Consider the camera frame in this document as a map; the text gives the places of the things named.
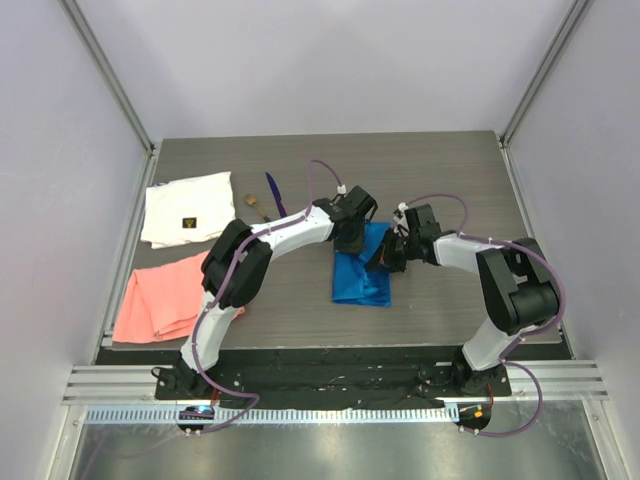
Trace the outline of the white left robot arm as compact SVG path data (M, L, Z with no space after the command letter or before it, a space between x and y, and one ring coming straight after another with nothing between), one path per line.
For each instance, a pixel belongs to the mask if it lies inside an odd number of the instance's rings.
M331 242L337 251L364 249L365 225L378 209L359 186L340 188L332 198L312 201L293 215L262 224L240 219L229 223L201 264L202 307L192 333L171 369L170 388L193 399L205 397L213 385L209 371L239 310L259 293L270 264L312 244Z

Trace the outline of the blue cloth napkin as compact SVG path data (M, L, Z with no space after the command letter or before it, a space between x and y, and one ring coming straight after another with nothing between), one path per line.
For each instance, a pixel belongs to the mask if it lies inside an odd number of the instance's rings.
M381 245L388 225L371 222L364 230L364 250L359 254L336 252L332 278L332 302L372 307L391 306L391 279L385 271L369 272L365 264Z

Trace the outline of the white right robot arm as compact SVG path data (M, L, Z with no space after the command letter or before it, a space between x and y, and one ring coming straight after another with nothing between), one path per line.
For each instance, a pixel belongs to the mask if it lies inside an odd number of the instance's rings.
M507 350L555 317L561 307L557 280L532 238L497 243L444 231L432 207L400 207L365 268L396 273L410 261L463 270L478 276L487 319L457 349L449 383L472 395L498 373Z

